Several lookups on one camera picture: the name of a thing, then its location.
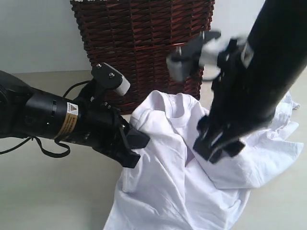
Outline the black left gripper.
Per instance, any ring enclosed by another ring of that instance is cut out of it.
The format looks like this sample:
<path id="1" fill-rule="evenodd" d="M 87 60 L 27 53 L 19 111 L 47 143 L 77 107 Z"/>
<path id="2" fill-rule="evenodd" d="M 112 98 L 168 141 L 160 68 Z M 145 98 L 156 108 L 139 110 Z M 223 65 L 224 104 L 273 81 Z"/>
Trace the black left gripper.
<path id="1" fill-rule="evenodd" d="M 129 127 L 118 109 L 104 100 L 107 88 L 96 81 L 89 81 L 73 103 L 79 106 L 74 130 L 69 143 L 88 146 L 115 161 L 122 167 L 135 168 L 140 155 L 132 149 L 143 149 L 150 137 Z"/>

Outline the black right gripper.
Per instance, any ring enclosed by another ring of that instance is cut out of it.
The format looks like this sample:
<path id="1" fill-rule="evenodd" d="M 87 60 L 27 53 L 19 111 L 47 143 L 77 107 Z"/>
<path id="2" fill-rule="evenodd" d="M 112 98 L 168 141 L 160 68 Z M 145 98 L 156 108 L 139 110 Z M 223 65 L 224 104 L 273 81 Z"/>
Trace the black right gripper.
<path id="1" fill-rule="evenodd" d="M 217 66 L 221 72 L 213 80 L 210 113 L 197 124 L 199 135 L 193 149 L 212 164 L 237 156 L 245 147 L 240 138 L 268 125 L 273 117 L 273 109 L 263 108 L 257 90 L 248 86 L 247 70 L 241 61 L 243 47 L 235 38 L 219 50 Z"/>

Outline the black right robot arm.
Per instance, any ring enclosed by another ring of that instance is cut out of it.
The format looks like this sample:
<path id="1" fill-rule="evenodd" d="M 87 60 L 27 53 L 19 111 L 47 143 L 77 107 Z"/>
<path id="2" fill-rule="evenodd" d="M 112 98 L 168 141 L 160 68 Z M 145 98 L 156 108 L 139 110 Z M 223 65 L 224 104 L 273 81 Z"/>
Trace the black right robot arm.
<path id="1" fill-rule="evenodd" d="M 276 107 L 307 65 L 307 3 L 267 0 L 243 44 L 219 54 L 208 115 L 197 124 L 194 150 L 216 163 L 244 148 L 240 139 L 269 125 Z"/>

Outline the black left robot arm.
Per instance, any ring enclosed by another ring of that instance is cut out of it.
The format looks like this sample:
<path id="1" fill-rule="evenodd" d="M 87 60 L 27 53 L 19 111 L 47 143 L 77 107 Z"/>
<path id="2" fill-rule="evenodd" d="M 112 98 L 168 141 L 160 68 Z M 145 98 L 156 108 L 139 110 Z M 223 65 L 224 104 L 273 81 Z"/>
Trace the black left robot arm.
<path id="1" fill-rule="evenodd" d="M 70 154 L 70 144 L 91 147 L 134 168 L 150 137 L 130 125 L 118 109 L 104 101 L 106 86 L 93 79 L 70 100 L 29 86 L 6 72 L 0 74 L 0 136 L 23 141 L 52 139 L 63 153 L 43 150 L 52 158 Z"/>

